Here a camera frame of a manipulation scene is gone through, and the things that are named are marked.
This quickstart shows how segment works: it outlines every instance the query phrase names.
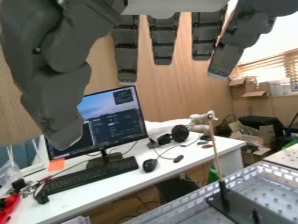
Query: table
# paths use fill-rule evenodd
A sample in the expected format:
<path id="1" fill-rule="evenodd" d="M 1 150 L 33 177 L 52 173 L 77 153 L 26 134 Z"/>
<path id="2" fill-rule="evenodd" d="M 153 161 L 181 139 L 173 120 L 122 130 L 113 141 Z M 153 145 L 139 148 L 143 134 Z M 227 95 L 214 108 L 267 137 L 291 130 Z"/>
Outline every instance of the table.
<path id="1" fill-rule="evenodd" d="M 197 137 L 197 133 L 190 133 L 187 142 L 183 144 L 187 145 L 195 141 Z M 139 140 L 133 150 L 125 155 L 125 157 L 135 156 L 139 165 L 138 170 L 50 195 L 49 203 L 45 205 L 38 205 L 32 196 L 24 198 L 13 213 L 9 224 L 49 224 L 65 221 L 73 216 L 79 215 L 82 212 L 183 173 L 190 168 L 214 158 L 213 148 L 203 149 L 195 143 L 187 147 L 175 147 L 169 150 L 163 156 L 174 158 L 178 155 L 183 155 L 181 162 L 173 163 L 171 160 L 158 159 L 157 169 L 151 173 L 145 173 L 141 169 L 142 162 L 146 159 L 157 157 L 155 152 L 146 148 L 147 142 L 147 139 Z M 222 172 L 224 175 L 228 175 L 243 168 L 239 148 L 246 143 L 222 137 L 215 137 L 215 142 L 220 158 Z M 133 143 L 129 143 L 117 147 L 113 152 L 125 152 L 131 144 Z M 157 148 L 158 153 L 162 153 L 175 144 L 177 143 L 173 142 Z M 44 147 L 41 152 L 46 155 L 45 145 L 41 144 L 41 147 Z M 73 158 L 66 161 L 66 167 L 93 158 L 87 156 Z M 85 165 L 81 164 L 81 166 L 73 168 L 71 171 L 66 171 L 65 174 L 83 169 L 83 166 Z M 52 174 L 53 173 L 48 173 L 48 171 L 44 170 L 28 176 L 26 180 L 36 181 Z"/>

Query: red object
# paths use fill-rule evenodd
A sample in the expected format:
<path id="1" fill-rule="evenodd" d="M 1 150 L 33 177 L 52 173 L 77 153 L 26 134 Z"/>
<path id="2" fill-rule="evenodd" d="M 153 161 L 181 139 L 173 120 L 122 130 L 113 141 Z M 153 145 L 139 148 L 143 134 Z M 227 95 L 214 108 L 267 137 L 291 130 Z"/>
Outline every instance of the red object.
<path id="1" fill-rule="evenodd" d="M 20 203 L 20 195 L 13 194 L 10 197 L 5 198 L 4 201 L 5 208 L 2 211 L 0 210 L 0 224 L 5 224 L 9 220 L 9 216 Z"/>

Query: headphones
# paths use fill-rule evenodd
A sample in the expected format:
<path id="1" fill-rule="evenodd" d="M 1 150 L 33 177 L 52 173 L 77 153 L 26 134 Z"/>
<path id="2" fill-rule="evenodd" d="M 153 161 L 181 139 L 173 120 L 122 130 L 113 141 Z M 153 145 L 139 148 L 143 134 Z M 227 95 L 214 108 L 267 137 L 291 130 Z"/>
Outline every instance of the headphones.
<path id="1" fill-rule="evenodd" d="M 189 129 L 185 125 L 175 125 L 171 129 L 171 133 L 163 134 L 157 138 L 158 146 L 166 145 L 171 140 L 181 143 L 189 137 Z"/>

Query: monitor screen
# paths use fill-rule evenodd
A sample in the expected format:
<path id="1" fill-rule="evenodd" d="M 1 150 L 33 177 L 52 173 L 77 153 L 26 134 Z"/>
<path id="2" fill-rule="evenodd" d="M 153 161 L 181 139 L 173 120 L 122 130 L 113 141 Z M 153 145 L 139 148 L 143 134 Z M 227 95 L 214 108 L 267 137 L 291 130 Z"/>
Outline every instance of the monitor screen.
<path id="1" fill-rule="evenodd" d="M 71 158 L 147 137 L 135 87 L 83 96 L 77 106 L 83 119 L 82 137 L 65 150 L 46 140 L 49 159 Z"/>

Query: wooden wall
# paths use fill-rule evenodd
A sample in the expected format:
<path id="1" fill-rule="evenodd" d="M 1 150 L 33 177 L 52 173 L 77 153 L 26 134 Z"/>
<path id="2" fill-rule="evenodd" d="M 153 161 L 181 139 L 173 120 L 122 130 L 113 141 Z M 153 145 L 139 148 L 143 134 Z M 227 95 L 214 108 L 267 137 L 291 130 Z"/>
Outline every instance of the wooden wall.
<path id="1" fill-rule="evenodd" d="M 236 117 L 247 115 L 276 117 L 287 127 L 298 113 L 298 95 L 235 100 L 232 107 Z"/>
<path id="2" fill-rule="evenodd" d="M 226 82 L 206 76 L 209 62 L 191 60 L 190 14 L 179 21 L 173 64 L 155 66 L 145 17 L 141 18 L 138 50 L 138 96 L 145 119 L 163 121 L 213 109 L 222 119 L 232 112 Z M 85 93 L 118 87 L 113 40 L 101 38 L 90 50 L 91 79 Z M 0 55 L 0 145 L 21 142 L 40 134 L 20 103 L 9 69 Z"/>

